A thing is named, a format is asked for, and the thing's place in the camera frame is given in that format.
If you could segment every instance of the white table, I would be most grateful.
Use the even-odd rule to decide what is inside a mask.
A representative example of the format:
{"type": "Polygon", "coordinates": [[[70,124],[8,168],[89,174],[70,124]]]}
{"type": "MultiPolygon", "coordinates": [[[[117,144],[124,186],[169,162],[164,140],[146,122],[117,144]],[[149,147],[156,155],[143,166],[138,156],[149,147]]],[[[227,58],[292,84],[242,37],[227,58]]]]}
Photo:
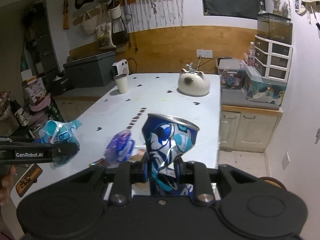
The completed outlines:
{"type": "Polygon", "coordinates": [[[17,207],[28,194],[80,172],[102,158],[112,137],[126,129],[142,107],[147,109],[131,129],[137,145],[145,143],[141,128],[148,113],[175,115],[200,128],[196,145],[183,155],[183,160],[195,160],[208,168],[214,168],[219,147],[220,78],[218,75],[206,76],[211,83],[210,93],[204,97],[191,97],[177,92],[178,73],[130,75],[127,93],[119,94],[117,87],[113,88],[78,118],[82,126],[77,130],[80,143],[77,155],[55,170],[51,169],[49,163],[39,164],[43,173],[22,198],[18,196],[15,187],[11,191],[14,205],[17,207]]]}

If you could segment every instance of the cabinet handle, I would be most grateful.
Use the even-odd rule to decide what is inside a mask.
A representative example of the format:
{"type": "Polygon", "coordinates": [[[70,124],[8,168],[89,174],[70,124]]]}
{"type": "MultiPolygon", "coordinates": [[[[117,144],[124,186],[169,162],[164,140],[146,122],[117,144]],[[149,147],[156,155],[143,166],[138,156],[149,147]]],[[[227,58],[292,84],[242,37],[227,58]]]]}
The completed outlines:
{"type": "Polygon", "coordinates": [[[232,120],[237,119],[236,117],[235,118],[231,118],[231,117],[227,117],[225,115],[223,117],[226,118],[226,119],[232,119],[232,120]]]}
{"type": "Polygon", "coordinates": [[[252,117],[246,117],[245,115],[243,116],[245,119],[256,119],[256,117],[254,116],[253,118],[252,117]]]}

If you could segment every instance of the vase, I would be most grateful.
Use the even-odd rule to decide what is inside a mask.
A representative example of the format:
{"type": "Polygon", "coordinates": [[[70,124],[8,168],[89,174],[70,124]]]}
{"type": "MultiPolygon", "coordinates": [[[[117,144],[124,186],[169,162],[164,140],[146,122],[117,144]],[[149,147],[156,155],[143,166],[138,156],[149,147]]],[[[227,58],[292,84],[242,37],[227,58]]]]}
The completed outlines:
{"type": "Polygon", "coordinates": [[[280,4],[281,4],[281,0],[272,0],[273,1],[273,14],[277,14],[281,16],[281,11],[280,11],[280,4]]]}

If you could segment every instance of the gray countertop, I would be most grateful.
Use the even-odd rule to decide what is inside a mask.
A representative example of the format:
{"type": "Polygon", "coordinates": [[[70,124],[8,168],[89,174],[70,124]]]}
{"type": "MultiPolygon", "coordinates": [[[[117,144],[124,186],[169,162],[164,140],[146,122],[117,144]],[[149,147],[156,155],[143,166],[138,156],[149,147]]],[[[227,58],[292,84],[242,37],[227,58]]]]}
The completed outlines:
{"type": "MultiPolygon", "coordinates": [[[[66,91],[60,96],[54,96],[54,100],[79,100],[79,101],[98,101],[108,91],[116,86],[115,82],[108,84],[105,87],[92,88],[75,88],[66,91]]],[[[242,90],[222,89],[221,103],[224,106],[239,106],[279,110],[279,106],[268,103],[257,103],[249,101],[245,98],[245,93],[242,90]]]]}

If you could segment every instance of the electrical outlet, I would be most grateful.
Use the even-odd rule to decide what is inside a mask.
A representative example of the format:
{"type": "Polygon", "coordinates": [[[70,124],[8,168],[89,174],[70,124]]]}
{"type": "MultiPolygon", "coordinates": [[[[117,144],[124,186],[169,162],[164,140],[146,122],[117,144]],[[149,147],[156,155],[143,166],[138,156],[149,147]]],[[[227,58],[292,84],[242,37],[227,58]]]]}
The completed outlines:
{"type": "Polygon", "coordinates": [[[197,58],[212,58],[212,50],[197,49],[197,58]]]}
{"type": "Polygon", "coordinates": [[[212,58],[212,50],[205,50],[204,57],[205,58],[212,58]]]}
{"type": "Polygon", "coordinates": [[[283,159],[282,159],[282,169],[285,170],[285,168],[289,165],[289,162],[290,162],[290,157],[289,157],[289,153],[287,152],[283,159]]]}
{"type": "Polygon", "coordinates": [[[203,58],[204,57],[204,52],[205,52],[204,49],[197,49],[197,58],[200,58],[200,55],[203,58]]]}

